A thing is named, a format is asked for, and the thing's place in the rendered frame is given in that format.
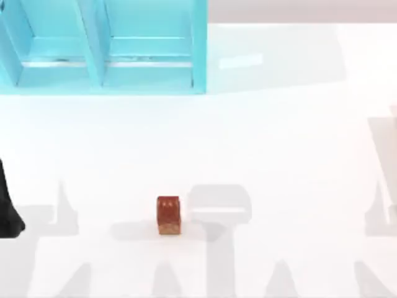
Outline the brown bread loaf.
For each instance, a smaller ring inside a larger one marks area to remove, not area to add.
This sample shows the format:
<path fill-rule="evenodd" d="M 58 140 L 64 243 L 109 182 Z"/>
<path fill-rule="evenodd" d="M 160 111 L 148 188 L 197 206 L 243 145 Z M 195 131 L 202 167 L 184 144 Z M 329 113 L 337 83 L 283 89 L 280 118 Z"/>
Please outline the brown bread loaf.
<path fill-rule="evenodd" d="M 180 235 L 181 205 L 179 196 L 159 196 L 156 203 L 158 232 L 160 235 Z"/>

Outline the light blue rack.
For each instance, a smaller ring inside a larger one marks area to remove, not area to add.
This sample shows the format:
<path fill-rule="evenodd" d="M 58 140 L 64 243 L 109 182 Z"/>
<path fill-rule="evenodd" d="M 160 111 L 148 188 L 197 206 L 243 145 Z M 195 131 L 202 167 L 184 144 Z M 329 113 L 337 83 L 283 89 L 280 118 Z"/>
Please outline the light blue rack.
<path fill-rule="evenodd" d="M 203 94 L 208 0 L 0 0 L 0 94 Z"/>

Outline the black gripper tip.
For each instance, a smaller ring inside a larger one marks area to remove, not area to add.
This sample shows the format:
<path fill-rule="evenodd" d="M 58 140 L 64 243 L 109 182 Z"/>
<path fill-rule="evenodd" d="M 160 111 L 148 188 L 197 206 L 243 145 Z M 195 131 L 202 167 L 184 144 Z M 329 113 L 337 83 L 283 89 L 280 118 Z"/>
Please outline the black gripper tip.
<path fill-rule="evenodd" d="M 11 201 L 3 163 L 0 159 L 0 238 L 17 238 L 25 228 L 25 222 Z"/>

